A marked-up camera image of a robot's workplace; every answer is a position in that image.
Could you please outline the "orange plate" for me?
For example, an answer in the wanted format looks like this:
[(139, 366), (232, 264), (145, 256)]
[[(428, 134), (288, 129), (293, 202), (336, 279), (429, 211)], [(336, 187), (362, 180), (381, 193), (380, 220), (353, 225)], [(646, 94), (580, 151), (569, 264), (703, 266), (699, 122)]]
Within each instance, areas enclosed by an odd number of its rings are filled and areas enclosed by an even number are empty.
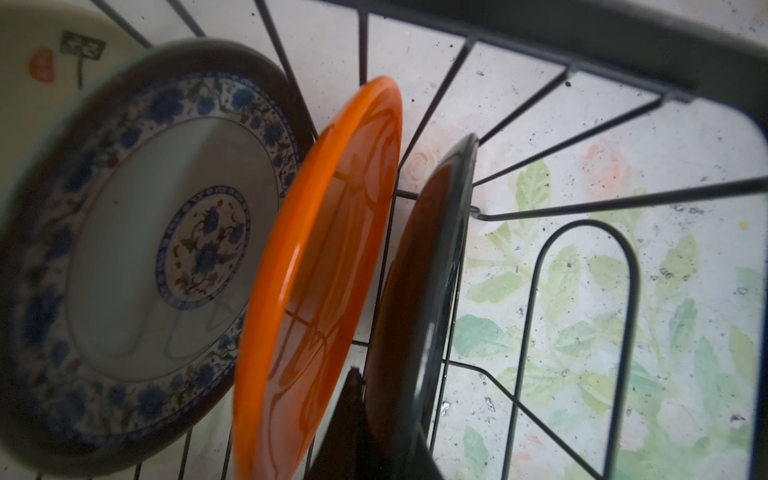
[(395, 190), (403, 106), (366, 83), (310, 149), (253, 288), (236, 366), (239, 479), (289, 479), (325, 415), (366, 302)]

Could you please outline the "black wire dish rack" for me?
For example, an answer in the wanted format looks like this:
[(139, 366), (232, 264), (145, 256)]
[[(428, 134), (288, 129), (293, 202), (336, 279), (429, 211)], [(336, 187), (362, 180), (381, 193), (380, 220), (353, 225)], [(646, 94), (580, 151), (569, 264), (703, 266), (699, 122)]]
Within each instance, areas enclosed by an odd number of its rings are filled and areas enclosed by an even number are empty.
[[(289, 479), (305, 479), (351, 368), (361, 479), (385, 282), (419, 193), (468, 134), (468, 225), (426, 435), (438, 475), (416, 479), (766, 477), (764, 46), (624, 1), (57, 2), (145, 50), (257, 48), (287, 76), (312, 147), (369, 81), (400, 89), (376, 270)], [(192, 429), (115, 473), (239, 479), (235, 374)]]

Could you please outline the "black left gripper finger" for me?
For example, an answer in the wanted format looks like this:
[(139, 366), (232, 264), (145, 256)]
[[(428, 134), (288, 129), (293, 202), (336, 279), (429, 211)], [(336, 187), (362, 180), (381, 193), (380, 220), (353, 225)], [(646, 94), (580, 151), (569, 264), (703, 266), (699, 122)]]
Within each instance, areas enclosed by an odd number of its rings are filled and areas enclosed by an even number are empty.
[(355, 479), (360, 425), (363, 420), (363, 379), (351, 368), (339, 395), (326, 435), (305, 479)]

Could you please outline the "black plate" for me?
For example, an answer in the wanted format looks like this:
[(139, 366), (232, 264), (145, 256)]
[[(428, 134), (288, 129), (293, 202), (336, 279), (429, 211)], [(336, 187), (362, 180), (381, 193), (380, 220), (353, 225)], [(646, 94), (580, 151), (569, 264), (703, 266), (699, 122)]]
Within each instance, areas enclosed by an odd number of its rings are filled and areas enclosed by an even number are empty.
[(429, 431), (468, 225), (478, 138), (468, 134), (419, 193), (391, 264), (366, 368), (361, 479), (435, 478)]

